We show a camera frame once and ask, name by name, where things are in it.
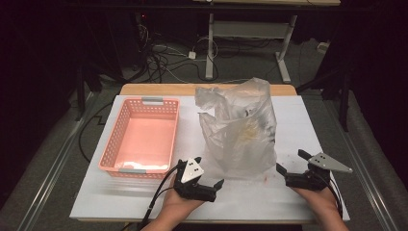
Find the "pink plastic basket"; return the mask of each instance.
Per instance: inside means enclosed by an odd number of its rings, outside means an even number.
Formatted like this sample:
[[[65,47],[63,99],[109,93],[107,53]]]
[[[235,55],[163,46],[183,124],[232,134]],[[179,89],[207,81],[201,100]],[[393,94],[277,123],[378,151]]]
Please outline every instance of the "pink plastic basket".
[[[178,112],[178,99],[124,99],[99,168],[112,176],[164,178],[171,164]]]

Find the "table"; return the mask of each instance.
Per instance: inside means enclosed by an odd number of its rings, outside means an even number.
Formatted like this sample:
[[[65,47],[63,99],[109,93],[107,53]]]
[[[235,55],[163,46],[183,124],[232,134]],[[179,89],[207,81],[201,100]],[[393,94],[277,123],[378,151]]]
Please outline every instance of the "table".
[[[264,5],[312,5],[312,6],[339,6],[340,0],[213,0],[214,3],[232,3],[232,4],[264,4]],[[292,15],[289,23],[266,23],[266,22],[247,22],[247,21],[220,21],[214,20],[214,14],[210,13],[209,33],[208,33],[208,55],[206,62],[206,79],[213,79],[214,37],[238,37],[238,38],[261,38],[261,39],[283,39],[282,49],[275,53],[275,58],[282,80],[285,84],[291,82],[288,69],[284,61],[291,41],[294,24],[297,15]]]
[[[198,123],[192,93],[195,88],[215,85],[125,85],[115,100],[111,114],[96,147],[70,217],[83,221],[140,221],[160,180],[114,178],[98,168],[104,145],[113,128],[119,103],[127,95],[172,95],[180,99],[179,123],[172,165],[178,159],[200,156],[204,139]],[[218,85],[231,88],[234,85]],[[297,149],[319,153],[321,147],[300,96],[292,86],[270,86],[277,119],[276,145],[278,163],[288,171],[303,172],[307,162],[297,157]],[[205,174],[200,184],[206,184]],[[161,209],[159,197],[151,218]],[[344,220],[349,220],[344,208]],[[186,222],[302,224],[314,221],[305,201],[285,186],[284,178],[271,169],[263,181],[226,180],[214,203],[205,203]]]

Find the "wooden table edge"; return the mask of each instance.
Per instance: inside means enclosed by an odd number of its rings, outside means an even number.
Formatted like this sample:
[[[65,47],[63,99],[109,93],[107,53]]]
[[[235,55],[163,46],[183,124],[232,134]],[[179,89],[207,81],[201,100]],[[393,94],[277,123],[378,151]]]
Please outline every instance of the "wooden table edge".
[[[120,95],[195,95],[195,89],[220,88],[230,89],[235,84],[126,84],[122,87]],[[297,95],[292,85],[270,85],[270,95],[291,96]]]

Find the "white plastic part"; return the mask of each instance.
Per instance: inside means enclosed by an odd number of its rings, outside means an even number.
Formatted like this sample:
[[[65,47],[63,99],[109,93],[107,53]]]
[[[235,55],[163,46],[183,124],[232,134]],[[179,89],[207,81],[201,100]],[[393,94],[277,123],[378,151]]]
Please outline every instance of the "white plastic part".
[[[309,159],[308,162],[314,166],[321,167],[327,170],[342,171],[348,173],[353,172],[353,169],[351,167],[343,165],[342,163],[322,152]]]
[[[203,168],[198,164],[195,159],[189,158],[187,160],[186,169],[181,177],[181,183],[186,183],[204,174]]]

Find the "wrist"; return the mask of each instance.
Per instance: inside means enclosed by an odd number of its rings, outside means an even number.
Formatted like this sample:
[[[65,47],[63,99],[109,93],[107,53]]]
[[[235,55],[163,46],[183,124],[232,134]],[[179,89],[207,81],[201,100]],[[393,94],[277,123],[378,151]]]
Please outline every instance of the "wrist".
[[[142,231],[171,231],[177,224],[178,222],[174,220],[157,217],[147,224]]]

